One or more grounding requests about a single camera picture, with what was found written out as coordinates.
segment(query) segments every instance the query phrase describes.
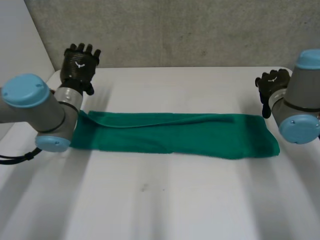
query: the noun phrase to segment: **blue end cap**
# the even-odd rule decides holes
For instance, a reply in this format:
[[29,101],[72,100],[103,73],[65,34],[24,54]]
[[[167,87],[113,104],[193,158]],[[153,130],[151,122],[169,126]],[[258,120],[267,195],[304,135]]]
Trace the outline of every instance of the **blue end cap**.
[[289,143],[307,144],[320,135],[319,120],[307,114],[294,115],[280,124],[279,131]]
[[50,89],[40,77],[22,74],[10,79],[1,90],[3,100],[16,108],[33,108],[42,104]]
[[35,138],[35,145],[44,151],[52,153],[61,153],[70,146],[68,139],[57,136],[37,136]]
[[309,49],[303,51],[296,66],[305,70],[320,70],[320,49]]

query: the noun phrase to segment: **green cloth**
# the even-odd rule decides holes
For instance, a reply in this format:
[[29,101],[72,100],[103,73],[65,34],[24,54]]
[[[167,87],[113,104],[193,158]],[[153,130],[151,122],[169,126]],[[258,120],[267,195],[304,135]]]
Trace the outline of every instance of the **green cloth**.
[[135,153],[184,153],[225,159],[279,154],[261,116],[81,111],[71,147]]

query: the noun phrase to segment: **white table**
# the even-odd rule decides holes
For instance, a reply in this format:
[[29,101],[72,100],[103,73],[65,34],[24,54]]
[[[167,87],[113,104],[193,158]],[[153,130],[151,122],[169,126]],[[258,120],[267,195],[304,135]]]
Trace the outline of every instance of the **white table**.
[[[260,115],[255,78],[278,67],[98,69],[87,112]],[[48,82],[59,86],[59,72]],[[2,240],[318,240],[320,142],[285,142],[277,157],[69,149],[0,167]],[[34,148],[16,123],[0,153]]]

